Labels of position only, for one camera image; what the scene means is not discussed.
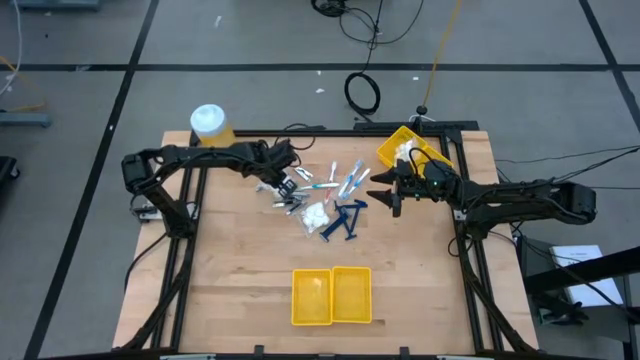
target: wooden table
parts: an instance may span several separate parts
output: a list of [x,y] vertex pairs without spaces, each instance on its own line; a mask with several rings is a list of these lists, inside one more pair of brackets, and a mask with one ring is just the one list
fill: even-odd
[[[462,134],[471,179],[496,182],[487,133]],[[167,132],[162,143],[187,146],[188,139],[189,132]],[[298,146],[310,141],[292,140]],[[427,140],[438,148],[436,139]],[[300,156],[304,167],[319,176],[327,176],[331,161],[337,160],[341,181],[359,158],[371,167],[371,174],[384,171],[376,157],[382,141],[321,137]],[[324,243],[317,236],[306,238],[294,218],[271,208],[270,195],[254,191],[257,179],[242,179],[226,169],[208,171],[181,352],[251,353],[259,344],[267,353],[397,354],[401,346],[408,346],[412,354],[474,352],[459,261],[447,254],[454,231],[446,203],[407,200],[402,217],[393,218],[391,210],[364,193],[384,186],[368,181],[353,196],[369,204],[360,213],[357,239],[344,241],[341,229]],[[193,196],[197,171],[192,179]],[[177,197],[181,180],[178,172],[164,186]],[[316,191],[314,197],[322,194]],[[510,235],[507,225],[494,231]],[[143,225],[136,253],[163,232],[159,221]],[[156,305],[168,244],[164,242],[133,271],[114,346],[128,341]],[[496,304],[525,341],[537,346],[513,244],[490,235],[484,245]],[[292,270],[336,265],[372,269],[373,322],[292,326]],[[484,346],[491,348],[486,312],[479,301],[478,308]],[[170,309],[163,345],[169,343],[173,316]]]

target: white paper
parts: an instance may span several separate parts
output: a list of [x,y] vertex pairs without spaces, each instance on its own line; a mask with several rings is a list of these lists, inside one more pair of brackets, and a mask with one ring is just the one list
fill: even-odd
[[[551,247],[551,253],[556,255],[554,256],[555,262],[560,266],[569,266],[580,261],[602,257],[602,252],[598,245],[553,246]],[[622,304],[622,297],[613,279],[602,279],[592,282],[591,285],[602,291],[616,304]],[[573,303],[580,301],[582,302],[582,307],[610,305],[602,296],[586,285],[570,286],[566,289],[566,292],[570,301]]]

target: pile of items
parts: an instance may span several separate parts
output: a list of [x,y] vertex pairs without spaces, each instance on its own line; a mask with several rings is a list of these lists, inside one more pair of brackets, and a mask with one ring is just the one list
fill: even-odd
[[[280,197],[276,189],[264,183],[260,183],[256,187],[256,191],[269,190],[270,192],[272,192],[274,198],[276,199],[273,203],[273,207],[284,208],[285,214],[287,216],[296,216],[300,223],[303,225],[304,232],[307,237],[310,237],[321,227],[329,225],[331,220],[326,212],[325,207],[333,198],[333,209],[338,214],[338,217],[331,225],[327,226],[326,229],[320,232],[320,237],[323,241],[329,242],[330,235],[339,227],[344,226],[348,234],[345,240],[351,240],[356,237],[356,235],[354,234],[354,229],[360,209],[366,208],[367,203],[365,203],[364,201],[355,200],[353,204],[339,205],[338,201],[340,201],[341,203],[347,202],[351,195],[365,181],[371,169],[367,168],[360,175],[358,175],[358,171],[363,167],[363,165],[364,162],[362,160],[358,160],[353,167],[353,170],[349,173],[349,175],[346,176],[342,184],[334,182],[336,169],[338,167],[336,161],[331,164],[330,175],[328,177],[328,182],[326,183],[314,184],[314,175],[310,171],[302,167],[296,167],[294,169],[295,173],[302,180],[308,182],[309,185],[299,187],[297,191],[293,192],[287,198]],[[311,205],[308,205],[307,202],[311,198],[310,191],[314,190],[325,190],[323,201],[318,201]],[[349,209],[355,210],[353,219],[351,221],[349,221],[349,219],[352,217],[352,215],[347,211]]]

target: gray floor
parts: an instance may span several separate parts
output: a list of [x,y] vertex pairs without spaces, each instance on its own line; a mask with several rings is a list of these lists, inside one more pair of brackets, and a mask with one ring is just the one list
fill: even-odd
[[[373,0],[351,0],[375,12]],[[417,0],[388,1],[384,37],[401,33]],[[105,0],[100,12],[23,14],[26,64],[126,64],[149,0]],[[640,63],[640,3],[591,0],[621,64]],[[453,2],[429,0],[402,41],[380,46],[374,63],[431,62]],[[216,20],[221,16],[218,26]],[[354,19],[345,26],[363,29]],[[0,5],[0,55],[15,59],[15,16]],[[306,1],[160,0],[141,64],[361,63],[367,50],[346,39],[337,20]],[[442,59],[477,64],[605,64],[578,1],[474,0],[462,12]],[[191,111],[220,104],[237,129],[276,129],[297,121],[331,129],[353,125],[344,100],[344,71],[137,72],[124,105],[41,355],[106,351],[122,301],[122,280],[139,226],[128,213],[119,162],[157,146],[167,130],[188,129]],[[4,81],[6,72],[0,73]],[[47,98],[54,125],[0,128],[0,154],[19,159],[23,176],[0,211],[0,359],[22,358],[87,182],[122,72],[25,72]],[[382,89],[375,120],[405,120],[421,102],[426,71],[371,71]],[[625,73],[640,93],[640,73]],[[355,100],[370,90],[353,85]],[[20,83],[0,108],[38,101]],[[442,71],[430,116],[477,120],[496,158],[526,159],[640,143],[640,132],[610,72]],[[500,164],[512,180],[544,178],[602,156],[536,165]],[[588,185],[637,186],[638,156],[581,176]],[[637,246],[640,192],[598,192],[597,220],[574,227],[527,224],[530,236],[557,244],[599,244],[605,253]],[[640,279],[632,278],[640,301]],[[618,321],[615,316],[611,322]],[[603,327],[615,324],[603,324]],[[550,353],[620,358],[619,342],[573,328],[540,327]]]

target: yellow basket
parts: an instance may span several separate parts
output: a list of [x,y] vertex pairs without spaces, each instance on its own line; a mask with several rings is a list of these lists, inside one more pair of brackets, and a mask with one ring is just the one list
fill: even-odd
[[293,270],[291,324],[331,325],[331,270]]
[[371,269],[336,266],[331,273],[333,283],[333,321],[343,323],[371,322]]
[[[384,144],[382,144],[382,146],[378,148],[378,151],[376,151],[378,153],[378,158],[388,168],[393,167],[395,165],[394,160],[396,155],[396,148],[401,144],[405,144],[411,139],[416,139],[418,143],[416,147],[424,150],[432,159],[440,160],[453,167],[453,163],[449,161],[449,159],[436,151],[436,149],[429,146],[429,144],[427,144],[427,142],[423,138],[418,136],[406,126],[401,126],[400,128],[398,128],[398,130],[396,130],[396,132],[393,133],[393,135],[391,135],[391,137],[388,138],[387,141],[385,141]],[[416,165],[420,165],[428,161],[428,159],[424,159],[424,155],[422,155],[422,153],[419,151],[412,151],[411,156],[413,156],[413,159],[416,161]]]

